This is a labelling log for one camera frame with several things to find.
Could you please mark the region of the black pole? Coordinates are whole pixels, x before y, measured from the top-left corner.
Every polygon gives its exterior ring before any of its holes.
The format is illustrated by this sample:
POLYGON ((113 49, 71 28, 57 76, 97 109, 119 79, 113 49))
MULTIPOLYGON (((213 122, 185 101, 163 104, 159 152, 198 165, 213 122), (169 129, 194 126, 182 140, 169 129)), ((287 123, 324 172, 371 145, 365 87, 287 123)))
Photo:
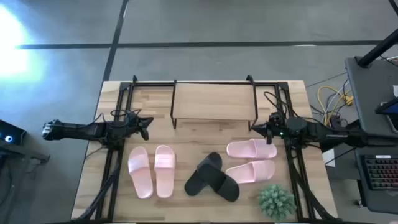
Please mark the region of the black pole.
POLYGON ((384 52, 389 50, 393 45, 398 42, 398 29, 388 35, 384 40, 378 43, 375 48, 370 50, 365 56, 361 57, 357 64, 361 68, 368 68, 368 66, 380 57, 384 52))

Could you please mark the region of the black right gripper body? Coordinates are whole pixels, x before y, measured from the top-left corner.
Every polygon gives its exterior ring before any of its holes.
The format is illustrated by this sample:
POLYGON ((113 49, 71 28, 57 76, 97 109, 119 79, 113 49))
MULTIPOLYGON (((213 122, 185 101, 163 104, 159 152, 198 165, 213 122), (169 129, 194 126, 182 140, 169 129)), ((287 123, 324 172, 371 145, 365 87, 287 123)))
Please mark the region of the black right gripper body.
POLYGON ((283 112, 273 112, 266 123, 266 142, 272 144, 274 136, 284 138, 285 136, 285 115, 283 112))

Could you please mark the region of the black metal station frame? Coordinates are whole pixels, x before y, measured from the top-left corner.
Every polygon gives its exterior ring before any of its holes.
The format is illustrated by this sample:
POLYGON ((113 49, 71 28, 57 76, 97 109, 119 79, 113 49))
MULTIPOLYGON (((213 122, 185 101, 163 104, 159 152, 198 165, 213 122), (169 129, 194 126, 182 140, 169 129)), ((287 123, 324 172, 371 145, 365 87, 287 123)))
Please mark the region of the black metal station frame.
MULTIPOLYGON (((289 91, 280 94, 284 99, 289 95, 293 109, 300 116, 311 116, 307 91, 303 80, 255 81, 259 122, 265 122, 271 111, 275 111, 264 97, 264 91, 274 91, 277 84, 287 86, 289 91)), ((96 115, 103 113, 106 120, 113 120, 109 113, 121 105, 126 109, 131 99, 132 109, 141 109, 140 117, 153 116, 154 121, 148 128, 149 140, 141 134, 133 134, 126 140, 122 151, 108 152, 105 149, 90 155, 83 163, 80 183, 75 197, 71 219, 80 217, 94 201, 101 184, 105 182, 105 173, 114 169, 117 161, 121 164, 117 184, 106 192, 103 202, 98 204, 91 220, 98 218, 105 223, 270 223, 258 206, 258 191, 268 184, 280 184, 292 192, 292 183, 288 169, 288 160, 283 140, 274 139, 277 146, 276 174, 270 181, 258 184, 243 184, 236 202, 227 202, 206 187, 197 196, 188 196, 183 186, 193 174, 197 164, 211 152, 218 152, 222 157, 223 170, 248 162, 233 159, 226 154, 227 143, 261 137, 254 131, 249 132, 248 121, 188 119, 180 121, 173 128, 170 112, 174 81, 170 82, 104 82, 96 115), (155 149, 158 145, 170 146, 177 154, 174 192, 170 198, 156 196, 155 172, 152 170, 155 149), (139 199, 133 182, 127 171, 127 158, 131 150, 143 146, 149 153, 154 194, 149 199, 139 199)), ((310 189, 326 210, 337 217, 335 202, 326 173, 321 151, 308 147, 303 151, 303 160, 294 160, 295 167, 305 166, 310 189)))

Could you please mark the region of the black box with blue light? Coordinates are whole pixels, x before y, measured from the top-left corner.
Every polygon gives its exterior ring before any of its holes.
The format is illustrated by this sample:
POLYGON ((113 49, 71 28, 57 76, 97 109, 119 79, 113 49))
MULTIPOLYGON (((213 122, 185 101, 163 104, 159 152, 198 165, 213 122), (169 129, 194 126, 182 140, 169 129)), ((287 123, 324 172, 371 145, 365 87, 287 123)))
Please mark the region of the black box with blue light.
POLYGON ((8 144, 21 146, 26 133, 25 130, 0 119, 0 140, 8 144))

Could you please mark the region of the green artificial plant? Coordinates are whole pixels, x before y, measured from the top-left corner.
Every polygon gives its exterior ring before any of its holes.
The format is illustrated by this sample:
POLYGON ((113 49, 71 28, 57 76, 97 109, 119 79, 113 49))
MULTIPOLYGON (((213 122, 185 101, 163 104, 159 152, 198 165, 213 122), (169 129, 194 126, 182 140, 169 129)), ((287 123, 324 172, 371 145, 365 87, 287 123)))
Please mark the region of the green artificial plant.
POLYGON ((259 208, 263 215, 273 220, 283 220, 295 213, 295 197, 279 184, 268 185, 259 192, 259 208))

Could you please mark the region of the wooden shelf with black frame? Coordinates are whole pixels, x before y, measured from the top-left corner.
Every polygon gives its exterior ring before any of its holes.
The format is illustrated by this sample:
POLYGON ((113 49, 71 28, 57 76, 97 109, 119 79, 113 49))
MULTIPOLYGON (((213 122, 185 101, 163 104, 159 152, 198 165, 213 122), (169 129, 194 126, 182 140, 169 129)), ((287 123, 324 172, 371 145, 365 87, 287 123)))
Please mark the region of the wooden shelf with black frame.
POLYGON ((252 129, 258 121, 256 82, 174 81, 170 118, 173 128, 178 119, 247 121, 252 129))

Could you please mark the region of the black tablet with blue screen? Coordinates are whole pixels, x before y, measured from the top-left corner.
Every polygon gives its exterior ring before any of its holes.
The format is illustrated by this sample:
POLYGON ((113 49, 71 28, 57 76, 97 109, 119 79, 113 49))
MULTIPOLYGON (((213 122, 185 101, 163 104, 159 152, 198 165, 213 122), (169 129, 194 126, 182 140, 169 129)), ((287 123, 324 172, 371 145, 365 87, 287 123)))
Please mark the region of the black tablet with blue screen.
POLYGON ((380 103, 375 109, 375 113, 385 116, 392 131, 398 133, 398 97, 391 101, 380 103))

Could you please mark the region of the white paper sheet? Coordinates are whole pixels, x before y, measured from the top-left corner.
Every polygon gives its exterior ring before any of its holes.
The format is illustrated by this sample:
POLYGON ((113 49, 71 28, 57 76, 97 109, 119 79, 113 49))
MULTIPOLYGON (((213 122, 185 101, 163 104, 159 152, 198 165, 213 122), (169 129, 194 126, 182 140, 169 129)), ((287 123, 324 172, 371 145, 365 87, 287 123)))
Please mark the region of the white paper sheet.
POLYGON ((335 167, 335 151, 334 149, 329 149, 322 153, 324 163, 328 167, 335 167))

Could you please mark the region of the pink slide sandal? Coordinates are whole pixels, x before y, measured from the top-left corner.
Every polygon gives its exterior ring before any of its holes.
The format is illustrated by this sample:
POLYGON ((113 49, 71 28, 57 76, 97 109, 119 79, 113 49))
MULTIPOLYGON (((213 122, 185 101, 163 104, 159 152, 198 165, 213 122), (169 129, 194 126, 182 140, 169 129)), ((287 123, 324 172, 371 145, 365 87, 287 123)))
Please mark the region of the pink slide sandal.
POLYGON ((226 152, 233 158, 272 159, 277 155, 277 148, 265 139, 249 139, 229 143, 226 152))
POLYGON ((129 155, 127 166, 138 198, 151 197, 153 183, 146 149, 142 146, 135 147, 129 155))
POLYGON ((176 157, 174 150, 160 145, 155 151, 156 191, 159 198, 169 198, 174 191, 176 157))
POLYGON ((226 170, 226 175, 238 184, 267 181, 272 178, 274 173, 275 163, 272 160, 252 161, 226 170))

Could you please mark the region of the backlit black keyboard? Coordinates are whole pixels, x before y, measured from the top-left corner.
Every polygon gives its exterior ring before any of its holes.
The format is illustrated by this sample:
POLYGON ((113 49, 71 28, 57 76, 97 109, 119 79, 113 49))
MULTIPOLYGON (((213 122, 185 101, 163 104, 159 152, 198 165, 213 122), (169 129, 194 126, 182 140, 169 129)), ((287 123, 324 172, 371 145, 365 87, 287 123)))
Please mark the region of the backlit black keyboard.
POLYGON ((364 176, 371 190, 398 191, 398 155, 362 155, 364 176))

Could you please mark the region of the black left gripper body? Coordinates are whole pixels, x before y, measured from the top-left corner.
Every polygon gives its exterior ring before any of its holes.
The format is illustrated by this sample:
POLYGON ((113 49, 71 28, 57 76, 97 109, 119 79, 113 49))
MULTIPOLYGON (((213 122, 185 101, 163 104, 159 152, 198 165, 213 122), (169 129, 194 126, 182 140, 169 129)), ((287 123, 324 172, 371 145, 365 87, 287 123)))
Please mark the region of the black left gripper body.
POLYGON ((147 128, 149 127, 141 127, 140 126, 140 122, 141 122, 141 118, 139 116, 139 113, 141 112, 141 109, 136 109, 136 110, 126 110, 125 111, 125 115, 126 115, 126 124, 125 127, 127 129, 127 135, 130 136, 134 133, 140 133, 141 137, 145 140, 148 141, 149 140, 149 132, 147 130, 147 128))

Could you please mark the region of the black slide sandal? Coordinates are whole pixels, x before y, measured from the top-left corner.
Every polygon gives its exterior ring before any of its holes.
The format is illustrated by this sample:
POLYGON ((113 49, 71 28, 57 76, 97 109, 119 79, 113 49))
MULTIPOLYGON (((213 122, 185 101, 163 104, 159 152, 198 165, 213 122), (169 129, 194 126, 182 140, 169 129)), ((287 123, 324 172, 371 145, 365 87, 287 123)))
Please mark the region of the black slide sandal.
POLYGON ((220 197, 229 202, 237 201, 240 194, 239 185, 222 170, 212 164, 203 164, 197 168, 197 172, 200 178, 220 197))
POLYGON ((184 189, 187 195, 196 196, 198 195, 208 184, 201 178, 198 173, 199 168, 203 165, 211 165, 214 168, 221 170, 223 162, 221 156, 217 152, 211 152, 208 154, 196 167, 193 174, 185 183, 184 189))

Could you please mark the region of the grey desk top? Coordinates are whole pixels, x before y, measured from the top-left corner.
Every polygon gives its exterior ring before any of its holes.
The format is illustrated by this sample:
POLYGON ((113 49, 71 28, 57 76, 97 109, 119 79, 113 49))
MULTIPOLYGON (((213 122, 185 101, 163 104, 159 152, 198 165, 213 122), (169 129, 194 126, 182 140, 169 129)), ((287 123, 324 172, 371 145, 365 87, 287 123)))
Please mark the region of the grey desk top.
POLYGON ((360 192, 361 204, 372 212, 389 213, 398 215, 398 191, 392 190, 371 190, 364 176, 361 162, 362 155, 393 155, 397 154, 394 148, 363 148, 354 152, 359 173, 357 181, 360 192))
POLYGON ((398 86, 398 67, 375 60, 362 68, 354 57, 345 59, 345 67, 362 129, 368 134, 398 137, 386 116, 375 112, 381 103, 395 98, 393 87, 398 86))

